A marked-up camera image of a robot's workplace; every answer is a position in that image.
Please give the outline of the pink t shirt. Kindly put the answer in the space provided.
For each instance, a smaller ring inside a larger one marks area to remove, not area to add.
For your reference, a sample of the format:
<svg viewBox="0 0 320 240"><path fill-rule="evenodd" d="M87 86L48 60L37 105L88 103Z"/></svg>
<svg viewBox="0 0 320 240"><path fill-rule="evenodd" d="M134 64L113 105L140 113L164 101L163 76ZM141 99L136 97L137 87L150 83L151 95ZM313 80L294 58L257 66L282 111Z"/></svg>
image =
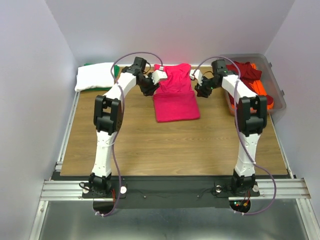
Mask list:
<svg viewBox="0 0 320 240"><path fill-rule="evenodd" d="M167 79L159 82L159 88L153 95L156 121L167 123L199 119L200 110L190 79L191 65L156 64L154 67L156 70L162 69L167 75Z"/></svg>

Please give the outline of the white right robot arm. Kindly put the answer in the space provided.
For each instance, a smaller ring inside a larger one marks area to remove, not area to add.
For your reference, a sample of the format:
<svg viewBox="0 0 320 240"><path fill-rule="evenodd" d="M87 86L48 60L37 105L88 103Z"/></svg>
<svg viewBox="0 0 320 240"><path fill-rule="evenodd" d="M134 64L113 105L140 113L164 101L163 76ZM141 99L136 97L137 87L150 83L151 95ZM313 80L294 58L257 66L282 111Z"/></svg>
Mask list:
<svg viewBox="0 0 320 240"><path fill-rule="evenodd" d="M242 81L239 66L232 60L221 57L211 63L213 77L203 76L199 67L190 71L190 78L197 81L198 97L208 98L212 90L223 88L234 100L235 127L239 138L237 162L230 182L231 192L242 195L251 190L256 182L256 151L258 141L267 125L268 101Z"/></svg>

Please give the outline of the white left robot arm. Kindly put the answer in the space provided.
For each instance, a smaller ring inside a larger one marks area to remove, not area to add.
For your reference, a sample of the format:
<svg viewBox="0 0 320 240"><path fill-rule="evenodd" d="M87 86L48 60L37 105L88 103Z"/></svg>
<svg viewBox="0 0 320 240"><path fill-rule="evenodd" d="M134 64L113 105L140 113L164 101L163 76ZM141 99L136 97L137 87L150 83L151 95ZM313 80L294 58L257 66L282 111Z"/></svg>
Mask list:
<svg viewBox="0 0 320 240"><path fill-rule="evenodd" d="M112 88L95 98L93 124L97 144L88 189L100 197L108 196L112 190L113 145L123 123L126 95L138 85L144 96L152 96L160 87L160 81L168 78L163 66L146 74L146 64L144 58L136 57L132 65L122 69Z"/></svg>

